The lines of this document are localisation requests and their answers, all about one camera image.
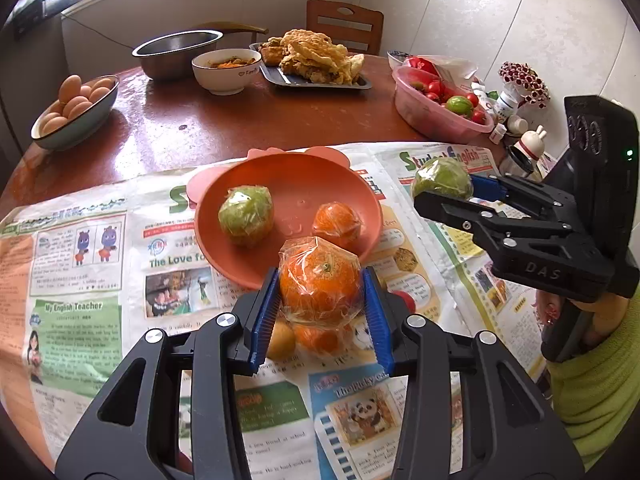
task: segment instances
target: white bottle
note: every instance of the white bottle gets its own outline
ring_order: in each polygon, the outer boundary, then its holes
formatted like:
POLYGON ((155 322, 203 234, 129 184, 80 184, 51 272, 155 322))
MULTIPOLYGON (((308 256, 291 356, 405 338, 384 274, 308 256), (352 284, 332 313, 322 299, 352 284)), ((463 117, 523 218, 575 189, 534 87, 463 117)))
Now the white bottle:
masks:
POLYGON ((506 120, 516 113, 518 102, 504 90, 500 93, 494 104, 494 112, 499 123, 505 123, 506 120))
POLYGON ((540 124, 535 132, 533 130, 525 132, 516 142, 516 148, 536 162, 545 153, 545 141, 543 140, 545 136, 546 130, 543 130, 542 124, 540 124))

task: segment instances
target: metal tray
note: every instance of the metal tray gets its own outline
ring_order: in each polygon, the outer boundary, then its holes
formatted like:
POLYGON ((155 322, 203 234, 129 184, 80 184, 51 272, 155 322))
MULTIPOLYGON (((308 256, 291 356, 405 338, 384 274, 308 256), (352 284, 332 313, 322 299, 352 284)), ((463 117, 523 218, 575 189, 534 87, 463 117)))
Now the metal tray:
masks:
MULTIPOLYGON (((261 43, 252 43, 249 45, 251 50, 258 52, 258 47, 261 43)), ((271 81, 278 86, 289 86, 296 88, 341 88, 345 90, 368 90, 371 88, 371 81, 365 78, 362 74, 358 76, 356 83, 353 85, 337 85, 334 83, 312 83, 299 75, 283 74, 277 66, 266 66, 263 62, 260 63, 260 70, 262 75, 267 81, 271 81)))

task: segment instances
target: green fruit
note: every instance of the green fruit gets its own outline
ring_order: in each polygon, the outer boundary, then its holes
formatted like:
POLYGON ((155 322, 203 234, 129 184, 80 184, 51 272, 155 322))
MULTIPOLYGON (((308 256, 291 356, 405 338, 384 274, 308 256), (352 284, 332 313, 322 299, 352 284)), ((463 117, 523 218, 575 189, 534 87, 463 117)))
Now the green fruit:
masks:
POLYGON ((471 117, 471 114, 474 112, 472 102, 462 95, 454 95, 451 97, 447 101, 446 108, 450 112, 467 117, 471 117))
POLYGON ((229 195, 218 211, 220 228, 240 246, 252 247, 273 228, 273 202, 263 186, 240 186, 229 195))
POLYGON ((415 174, 411 195, 415 198, 423 191, 468 200, 474 194, 474 186, 459 160, 438 156, 427 160, 415 174))

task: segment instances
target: screw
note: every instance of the screw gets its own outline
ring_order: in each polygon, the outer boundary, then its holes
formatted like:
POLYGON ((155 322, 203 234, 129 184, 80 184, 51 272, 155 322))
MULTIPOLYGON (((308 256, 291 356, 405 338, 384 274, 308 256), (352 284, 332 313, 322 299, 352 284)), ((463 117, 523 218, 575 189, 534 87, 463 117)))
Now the screw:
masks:
POLYGON ((152 328, 145 334, 145 339, 147 343, 157 343, 162 339, 162 330, 152 328))
POLYGON ((421 328, 427 324, 427 320, 424 319, 424 317, 420 316, 419 314, 411 314, 406 319, 406 323, 407 325, 412 326, 414 328, 421 328))
POLYGON ((236 316, 234 316, 233 314, 229 314, 228 312, 225 312, 224 314, 220 314, 216 318, 216 323, 218 323, 220 326, 231 326, 235 322, 236 322, 236 316))
POLYGON ((492 345, 496 341, 498 341, 498 338, 495 336, 495 334, 493 332, 489 332, 488 330, 485 330, 484 332, 481 332, 480 336, 479 336, 479 339, 485 345, 492 345))

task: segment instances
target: egg bowl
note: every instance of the egg bowl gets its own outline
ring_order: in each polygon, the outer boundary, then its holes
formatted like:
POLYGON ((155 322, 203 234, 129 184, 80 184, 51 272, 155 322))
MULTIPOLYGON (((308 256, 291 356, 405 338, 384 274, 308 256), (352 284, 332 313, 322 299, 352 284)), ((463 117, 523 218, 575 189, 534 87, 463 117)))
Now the egg bowl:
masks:
POLYGON ((73 118, 61 128, 41 137, 40 131, 44 126, 42 120, 44 116, 49 114, 56 106, 56 102, 53 102, 41 113, 35 123, 33 123, 31 127, 31 139, 45 150, 61 151, 72 148, 94 134, 96 130, 102 126, 104 121, 107 120, 107 117, 109 117, 109 112, 118 96, 120 81, 115 75, 102 75, 83 83, 84 85, 91 86, 104 78, 113 81, 113 86, 107 95, 96 101, 90 108, 82 112, 78 117, 73 118))

